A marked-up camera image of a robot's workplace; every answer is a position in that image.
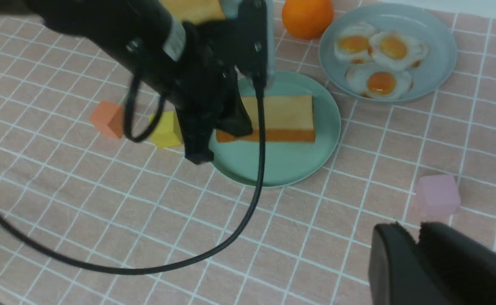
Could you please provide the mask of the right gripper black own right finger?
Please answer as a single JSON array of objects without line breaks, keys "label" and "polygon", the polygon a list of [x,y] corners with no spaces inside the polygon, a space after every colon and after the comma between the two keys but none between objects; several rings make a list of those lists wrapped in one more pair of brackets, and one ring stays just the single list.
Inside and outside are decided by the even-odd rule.
[{"label": "right gripper black own right finger", "polygon": [[423,267],[453,305],[496,305],[496,253],[440,222],[419,230]]}]

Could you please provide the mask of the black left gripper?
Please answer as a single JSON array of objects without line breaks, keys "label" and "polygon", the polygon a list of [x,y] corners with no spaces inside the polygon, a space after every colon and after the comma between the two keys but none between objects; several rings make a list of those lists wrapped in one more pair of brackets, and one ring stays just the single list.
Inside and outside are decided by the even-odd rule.
[{"label": "black left gripper", "polygon": [[209,141],[214,130],[248,135],[248,114],[238,92],[233,62],[234,21],[199,25],[171,21],[163,50],[175,59],[172,103],[185,147],[196,165],[213,162]]}]

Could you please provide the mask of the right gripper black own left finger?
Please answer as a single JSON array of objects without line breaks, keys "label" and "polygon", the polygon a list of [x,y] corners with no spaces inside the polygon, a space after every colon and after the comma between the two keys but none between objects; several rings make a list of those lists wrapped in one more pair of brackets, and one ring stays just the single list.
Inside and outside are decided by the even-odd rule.
[{"label": "right gripper black own left finger", "polygon": [[369,285],[374,305],[451,305],[422,264],[416,241],[399,224],[372,230]]}]

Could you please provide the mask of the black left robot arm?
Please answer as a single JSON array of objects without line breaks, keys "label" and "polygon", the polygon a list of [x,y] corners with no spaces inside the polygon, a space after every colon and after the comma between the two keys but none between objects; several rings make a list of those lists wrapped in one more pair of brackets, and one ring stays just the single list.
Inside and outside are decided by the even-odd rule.
[{"label": "black left robot arm", "polygon": [[[252,187],[195,165],[178,149],[111,140],[91,126],[105,100],[122,106],[111,81],[142,59],[184,75],[161,50],[164,15],[151,21],[128,0],[88,0],[91,17],[44,27],[0,19],[0,214],[47,247],[91,264],[150,268],[209,251],[233,233]],[[359,305],[372,303],[362,276],[341,271],[369,248],[346,240],[357,206],[329,201],[339,174],[263,190],[236,241],[199,263],[141,276],[91,272],[38,253],[0,227],[0,302],[6,305]]]}]

